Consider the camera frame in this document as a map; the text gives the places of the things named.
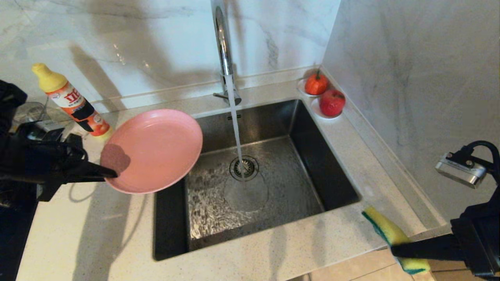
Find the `white quartz countertop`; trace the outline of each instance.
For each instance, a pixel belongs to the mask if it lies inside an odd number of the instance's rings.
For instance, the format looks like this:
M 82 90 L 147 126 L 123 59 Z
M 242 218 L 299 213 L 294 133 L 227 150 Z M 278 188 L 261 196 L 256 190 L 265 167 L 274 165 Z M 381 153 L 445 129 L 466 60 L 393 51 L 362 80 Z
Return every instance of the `white quartz countertop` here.
M 312 99 L 283 82 L 239 91 L 249 108 Z M 115 128 L 154 109 L 176 109 L 195 118 L 228 112 L 220 99 L 202 96 L 104 114 Z M 400 189 L 344 114 L 315 118 L 361 201 L 163 261 L 153 259 L 153 194 L 129 195 L 104 182 L 61 186 L 40 202 L 17 275 L 32 280 L 287 280 L 382 247 L 384 241 L 361 215 L 372 205 L 409 236 L 428 230 Z M 84 148 L 99 163 L 104 144 L 90 135 Z

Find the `drain strainer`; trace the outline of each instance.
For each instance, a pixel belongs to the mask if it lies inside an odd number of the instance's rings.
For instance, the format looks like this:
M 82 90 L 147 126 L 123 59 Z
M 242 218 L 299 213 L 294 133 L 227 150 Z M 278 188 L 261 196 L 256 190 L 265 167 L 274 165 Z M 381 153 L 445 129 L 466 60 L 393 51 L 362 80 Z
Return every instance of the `drain strainer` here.
M 231 161 L 231 165 L 229 165 L 231 176 L 238 181 L 245 182 L 255 178 L 259 172 L 259 163 L 257 163 L 257 160 L 248 155 L 243 155 L 242 161 L 243 165 L 240 164 L 238 157 Z

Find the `small white dish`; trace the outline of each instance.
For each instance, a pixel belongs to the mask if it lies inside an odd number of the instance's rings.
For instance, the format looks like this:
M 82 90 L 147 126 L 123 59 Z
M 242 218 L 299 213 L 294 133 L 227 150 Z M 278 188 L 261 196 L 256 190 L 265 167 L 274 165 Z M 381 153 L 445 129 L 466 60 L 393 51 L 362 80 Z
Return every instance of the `small white dish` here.
M 308 94 L 306 93 L 306 82 L 307 78 L 302 78 L 297 81 L 297 91 L 301 92 L 305 96 L 308 96 L 310 98 L 317 98 L 320 97 L 320 94 Z
M 340 113 L 339 115 L 337 115 L 335 117 L 326 116 L 325 114 L 323 114 L 323 112 L 321 112 L 320 99 L 319 98 L 316 98 L 315 100 L 313 100 L 311 102 L 311 108 L 312 108 L 312 111 L 314 111 L 314 113 L 319 118 L 324 119 L 324 120 L 332 120 L 332 119 L 335 119 L 335 118 L 339 117 L 342 114 L 342 113 Z

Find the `dish soap bottle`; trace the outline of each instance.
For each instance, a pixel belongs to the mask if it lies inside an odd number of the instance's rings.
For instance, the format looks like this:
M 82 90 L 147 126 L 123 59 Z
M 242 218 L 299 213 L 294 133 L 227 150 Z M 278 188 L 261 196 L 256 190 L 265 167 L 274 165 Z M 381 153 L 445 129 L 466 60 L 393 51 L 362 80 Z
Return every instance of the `dish soap bottle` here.
M 31 70 L 38 76 L 40 89 L 83 129 L 94 137 L 109 138 L 112 133 L 110 125 L 64 75 L 53 72 L 44 63 L 33 64 Z

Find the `yellow bottle cap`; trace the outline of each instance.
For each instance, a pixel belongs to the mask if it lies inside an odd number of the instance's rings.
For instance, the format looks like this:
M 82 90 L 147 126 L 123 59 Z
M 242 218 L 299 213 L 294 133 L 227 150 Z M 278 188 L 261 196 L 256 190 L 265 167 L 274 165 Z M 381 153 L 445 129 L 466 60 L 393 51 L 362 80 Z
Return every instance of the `yellow bottle cap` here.
M 53 72 L 45 63 L 33 64 L 31 71 L 38 76 L 38 86 L 45 93 L 57 91 L 68 83 L 64 75 Z

